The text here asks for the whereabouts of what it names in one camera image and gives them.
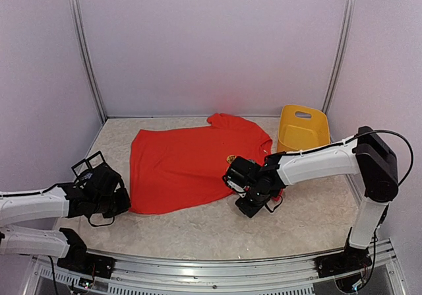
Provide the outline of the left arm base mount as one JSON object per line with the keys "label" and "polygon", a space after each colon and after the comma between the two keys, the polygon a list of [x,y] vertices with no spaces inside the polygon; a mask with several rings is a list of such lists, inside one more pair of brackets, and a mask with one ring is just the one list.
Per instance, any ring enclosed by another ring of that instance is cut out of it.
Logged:
{"label": "left arm base mount", "polygon": [[72,229],[60,228],[59,231],[64,234],[69,250],[57,260],[58,267],[91,277],[111,278],[115,267],[114,258],[87,252],[86,244]]}

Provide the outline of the red t-shirt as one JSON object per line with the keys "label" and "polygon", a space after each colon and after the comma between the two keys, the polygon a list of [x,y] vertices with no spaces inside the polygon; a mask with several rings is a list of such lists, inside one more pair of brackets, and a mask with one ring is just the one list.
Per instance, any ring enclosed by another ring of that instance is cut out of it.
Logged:
{"label": "red t-shirt", "polygon": [[222,180],[228,158],[262,164],[272,144],[259,125],[229,114],[211,115],[204,127],[141,129],[131,143],[130,211],[166,214],[223,199],[233,194]]}

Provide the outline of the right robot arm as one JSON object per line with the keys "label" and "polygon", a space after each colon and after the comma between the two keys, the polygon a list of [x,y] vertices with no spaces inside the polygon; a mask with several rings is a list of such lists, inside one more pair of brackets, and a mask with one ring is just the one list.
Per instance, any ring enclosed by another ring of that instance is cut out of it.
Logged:
{"label": "right robot arm", "polygon": [[235,202],[238,209],[252,218],[288,186],[331,176],[361,176],[364,198],[347,238],[347,249],[337,257],[339,268],[351,271],[362,262],[362,250],[368,248],[387,207],[405,180],[398,176],[397,156],[381,138],[382,134],[393,135],[409,144],[395,131],[362,126],[355,135],[335,143],[270,154],[263,164],[238,156],[222,180],[239,195]]}

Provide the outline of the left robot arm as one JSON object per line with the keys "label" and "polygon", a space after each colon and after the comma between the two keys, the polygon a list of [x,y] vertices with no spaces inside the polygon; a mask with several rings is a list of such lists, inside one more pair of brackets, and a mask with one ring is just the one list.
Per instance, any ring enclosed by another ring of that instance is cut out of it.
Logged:
{"label": "left robot arm", "polygon": [[88,167],[70,183],[39,191],[1,193],[1,254],[46,255],[66,259],[77,271],[92,266],[92,256],[72,229],[38,230],[19,223],[45,218],[91,219],[100,214],[114,221],[131,207],[123,178],[106,163]]}

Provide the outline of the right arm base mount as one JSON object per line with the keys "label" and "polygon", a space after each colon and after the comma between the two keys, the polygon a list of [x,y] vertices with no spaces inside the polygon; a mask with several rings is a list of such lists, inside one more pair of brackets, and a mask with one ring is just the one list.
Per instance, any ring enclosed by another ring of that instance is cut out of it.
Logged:
{"label": "right arm base mount", "polygon": [[340,252],[321,255],[316,257],[314,262],[320,279],[364,269],[373,264],[369,255],[369,248],[351,247],[349,237],[347,237],[345,246]]}

